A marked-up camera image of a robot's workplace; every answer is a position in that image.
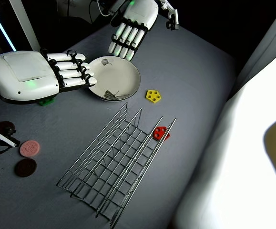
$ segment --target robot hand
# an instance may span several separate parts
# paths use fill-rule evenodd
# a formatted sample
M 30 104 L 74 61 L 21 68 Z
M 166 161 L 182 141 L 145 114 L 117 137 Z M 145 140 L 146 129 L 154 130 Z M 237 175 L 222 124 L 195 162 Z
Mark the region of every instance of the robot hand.
M 18 51 L 0 55 L 0 98 L 8 103 L 29 104 L 59 92 L 95 85 L 86 57 L 74 50 L 49 54 Z
M 171 30 L 178 29 L 178 11 L 167 0 L 160 0 L 160 3 L 163 10 L 169 11 L 166 27 Z M 158 5 L 154 0 L 131 1 L 123 15 L 123 22 L 112 35 L 108 52 L 130 61 L 157 16 Z

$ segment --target yellow pentagon object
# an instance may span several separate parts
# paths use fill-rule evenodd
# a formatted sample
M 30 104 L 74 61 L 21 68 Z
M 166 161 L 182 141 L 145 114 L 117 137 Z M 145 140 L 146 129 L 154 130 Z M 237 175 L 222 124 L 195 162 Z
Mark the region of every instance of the yellow pentagon object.
M 152 103 L 156 103 L 161 99 L 161 95 L 157 90 L 147 90 L 146 98 Z

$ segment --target table surface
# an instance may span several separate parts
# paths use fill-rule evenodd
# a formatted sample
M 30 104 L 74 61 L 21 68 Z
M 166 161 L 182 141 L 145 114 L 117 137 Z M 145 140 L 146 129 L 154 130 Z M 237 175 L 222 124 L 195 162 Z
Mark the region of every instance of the table surface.
M 23 159 L 17 148 L 0 155 L 0 229 L 109 228 L 107 219 L 95 219 L 90 207 L 56 183 L 125 102 L 129 117 L 143 108 L 139 127 L 146 132 L 161 116 L 164 125 L 177 121 L 116 229 L 167 227 L 233 86 L 235 62 L 183 28 L 167 30 L 165 21 L 158 17 L 132 60 L 141 85 L 126 101 L 103 101 L 88 89 L 61 93 L 46 107 L 0 100 L 0 122 L 13 122 L 21 142 L 41 145 L 30 177 L 14 174 Z M 71 49 L 91 62 L 107 55 L 114 31 L 107 25 Z M 159 90 L 161 101 L 146 100 L 147 89 Z

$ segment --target metal wire rack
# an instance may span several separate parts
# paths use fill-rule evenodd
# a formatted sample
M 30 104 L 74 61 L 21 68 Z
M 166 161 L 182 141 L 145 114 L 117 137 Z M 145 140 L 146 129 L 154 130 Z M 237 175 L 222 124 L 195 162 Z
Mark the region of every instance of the metal wire rack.
M 109 219 L 112 229 L 176 121 L 155 141 L 153 131 L 163 117 L 147 134 L 138 128 L 142 108 L 130 121 L 127 109 L 125 103 L 57 183 L 93 208 L 96 217 Z

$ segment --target plate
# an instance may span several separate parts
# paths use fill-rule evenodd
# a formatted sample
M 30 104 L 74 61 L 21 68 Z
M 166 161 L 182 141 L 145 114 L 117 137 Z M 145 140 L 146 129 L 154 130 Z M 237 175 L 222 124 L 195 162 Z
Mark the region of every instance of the plate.
M 104 100 L 124 100 L 139 89 L 140 73 L 127 60 L 116 56 L 104 56 L 95 59 L 89 65 L 97 80 L 97 84 L 89 89 Z

